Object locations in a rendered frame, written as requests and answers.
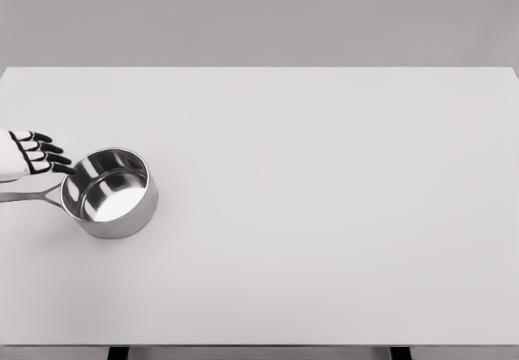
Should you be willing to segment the white striped left robot hand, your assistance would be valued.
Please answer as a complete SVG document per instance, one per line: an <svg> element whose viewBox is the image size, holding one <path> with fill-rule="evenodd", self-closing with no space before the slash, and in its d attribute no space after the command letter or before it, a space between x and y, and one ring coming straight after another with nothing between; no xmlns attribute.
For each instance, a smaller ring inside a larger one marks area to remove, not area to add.
<svg viewBox="0 0 519 360"><path fill-rule="evenodd" d="M63 153L48 135L0 128L0 183L47 173L75 174Z"/></svg>

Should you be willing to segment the steel saucepan with long handle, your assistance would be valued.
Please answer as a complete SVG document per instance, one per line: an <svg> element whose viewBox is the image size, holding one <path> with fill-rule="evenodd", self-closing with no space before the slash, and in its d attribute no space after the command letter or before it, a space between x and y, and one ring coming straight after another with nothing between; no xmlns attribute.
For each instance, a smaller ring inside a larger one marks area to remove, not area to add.
<svg viewBox="0 0 519 360"><path fill-rule="evenodd" d="M0 203L52 204L100 239L129 237L152 219L159 191L141 155L126 148L102 148L76 161L74 170L43 191L0 192Z"/></svg>

